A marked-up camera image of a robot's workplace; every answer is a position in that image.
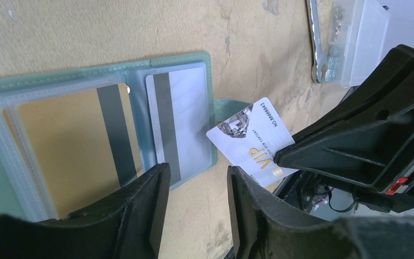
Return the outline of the teal card holder wallet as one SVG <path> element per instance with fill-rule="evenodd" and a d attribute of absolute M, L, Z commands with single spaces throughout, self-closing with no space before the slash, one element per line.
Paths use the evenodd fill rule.
<path fill-rule="evenodd" d="M 206 133 L 245 107 L 214 99 L 207 52 L 0 78 L 0 213 L 62 219 L 162 162 L 174 189 L 217 163 Z"/>

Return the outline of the white VIP credit card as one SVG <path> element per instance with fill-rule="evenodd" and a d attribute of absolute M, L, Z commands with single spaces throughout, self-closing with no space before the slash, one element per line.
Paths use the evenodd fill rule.
<path fill-rule="evenodd" d="M 225 119 L 206 136 L 232 165 L 262 187 L 297 171 L 274 162 L 277 151 L 295 141 L 266 97 Z"/>

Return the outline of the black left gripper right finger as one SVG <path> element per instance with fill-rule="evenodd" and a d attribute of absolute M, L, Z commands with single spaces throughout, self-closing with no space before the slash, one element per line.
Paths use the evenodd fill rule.
<path fill-rule="evenodd" d="M 414 258 L 414 216 L 342 217 L 303 212 L 227 170 L 235 258 Z"/>

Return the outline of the clear plastic box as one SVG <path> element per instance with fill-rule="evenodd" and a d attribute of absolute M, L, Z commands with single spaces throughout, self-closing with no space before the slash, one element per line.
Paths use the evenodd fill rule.
<path fill-rule="evenodd" d="M 383 59 L 389 20 L 378 1 L 335 1 L 325 81 L 342 87 L 361 85 Z"/>

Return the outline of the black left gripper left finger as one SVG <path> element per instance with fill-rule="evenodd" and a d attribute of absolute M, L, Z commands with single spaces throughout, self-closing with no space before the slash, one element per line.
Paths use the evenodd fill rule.
<path fill-rule="evenodd" d="M 0 214 L 0 258 L 158 258 L 170 174 L 157 164 L 61 220 Z"/>

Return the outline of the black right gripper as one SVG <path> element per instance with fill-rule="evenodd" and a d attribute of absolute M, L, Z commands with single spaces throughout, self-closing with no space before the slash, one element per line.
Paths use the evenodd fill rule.
<path fill-rule="evenodd" d="M 414 48 L 392 48 L 351 95 L 293 138 L 275 161 L 301 171 L 274 193 L 294 207 L 310 212 L 341 190 L 353 203 L 338 212 L 414 209 Z"/>

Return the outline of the silver wrench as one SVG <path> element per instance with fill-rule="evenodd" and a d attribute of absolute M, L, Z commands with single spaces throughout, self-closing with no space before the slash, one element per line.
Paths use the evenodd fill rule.
<path fill-rule="evenodd" d="M 312 80 L 315 83 L 323 84 L 327 82 L 333 83 L 333 70 L 329 67 L 331 65 L 330 59 L 326 52 L 324 52 L 321 43 L 319 12 L 316 0 L 307 0 L 307 16 L 310 29 L 310 37 L 312 40 Z"/>

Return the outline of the white striped credit card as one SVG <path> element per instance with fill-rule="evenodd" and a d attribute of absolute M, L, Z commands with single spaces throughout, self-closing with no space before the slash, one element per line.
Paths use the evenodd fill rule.
<path fill-rule="evenodd" d="M 156 160 L 176 188 L 212 163 L 210 99 L 203 63 L 152 69 L 145 77 Z"/>

